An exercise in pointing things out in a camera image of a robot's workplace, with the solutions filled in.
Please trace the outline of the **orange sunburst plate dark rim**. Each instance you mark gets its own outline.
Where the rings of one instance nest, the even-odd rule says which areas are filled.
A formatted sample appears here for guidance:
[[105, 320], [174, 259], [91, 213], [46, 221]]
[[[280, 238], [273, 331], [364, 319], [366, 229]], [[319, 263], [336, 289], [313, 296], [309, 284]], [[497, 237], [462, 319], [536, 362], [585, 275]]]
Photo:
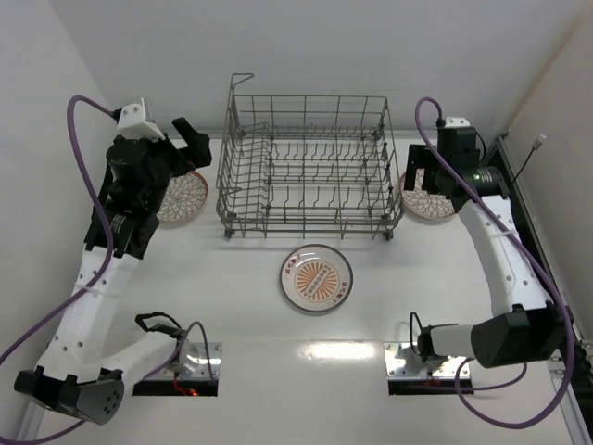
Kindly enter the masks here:
[[307, 244], [291, 251], [279, 272], [284, 298], [311, 315], [335, 311], [347, 301], [354, 283], [350, 262], [336, 248]]

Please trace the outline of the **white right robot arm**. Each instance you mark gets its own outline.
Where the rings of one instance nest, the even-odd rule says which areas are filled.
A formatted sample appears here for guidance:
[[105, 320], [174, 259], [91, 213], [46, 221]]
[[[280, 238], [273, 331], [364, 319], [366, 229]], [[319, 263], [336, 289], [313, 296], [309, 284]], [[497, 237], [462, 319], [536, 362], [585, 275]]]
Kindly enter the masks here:
[[416, 172], [423, 171], [422, 189], [451, 202], [485, 273], [492, 316], [474, 325], [424, 326], [416, 353], [423, 361], [464, 356], [485, 368], [545, 361], [565, 340], [563, 317], [528, 259], [512, 243], [516, 232], [509, 188], [498, 168], [481, 165], [476, 142], [477, 132], [464, 118], [438, 120], [438, 154], [480, 203], [426, 146], [410, 146], [404, 187], [412, 189]]

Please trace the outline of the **floral plate brown rim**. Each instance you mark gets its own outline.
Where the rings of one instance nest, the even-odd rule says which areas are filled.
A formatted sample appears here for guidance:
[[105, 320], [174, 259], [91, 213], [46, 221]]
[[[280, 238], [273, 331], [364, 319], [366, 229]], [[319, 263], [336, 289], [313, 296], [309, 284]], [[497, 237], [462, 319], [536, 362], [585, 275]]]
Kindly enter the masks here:
[[430, 221], [444, 221], [455, 216], [455, 210], [449, 199], [441, 195], [429, 194], [422, 189], [424, 170], [416, 171], [414, 188], [404, 188], [406, 173], [400, 177], [400, 188], [406, 210], [417, 217]]
[[173, 178], [158, 211], [161, 223], [181, 223], [194, 218], [208, 198], [208, 183], [198, 172]]

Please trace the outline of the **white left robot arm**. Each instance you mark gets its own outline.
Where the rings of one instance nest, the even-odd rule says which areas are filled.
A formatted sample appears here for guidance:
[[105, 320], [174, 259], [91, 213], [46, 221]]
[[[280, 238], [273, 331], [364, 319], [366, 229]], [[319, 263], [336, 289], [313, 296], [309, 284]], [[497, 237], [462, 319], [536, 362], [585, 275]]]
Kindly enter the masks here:
[[126, 392], [144, 378], [175, 366], [187, 332], [175, 322], [135, 322], [144, 336], [104, 356], [107, 333], [132, 273], [156, 232], [170, 180], [210, 165], [209, 138], [184, 118], [172, 123], [186, 143], [168, 137], [115, 137], [98, 195], [100, 208], [84, 238], [76, 300], [62, 311], [54, 338], [31, 370], [19, 372], [14, 389], [50, 411], [103, 425]]

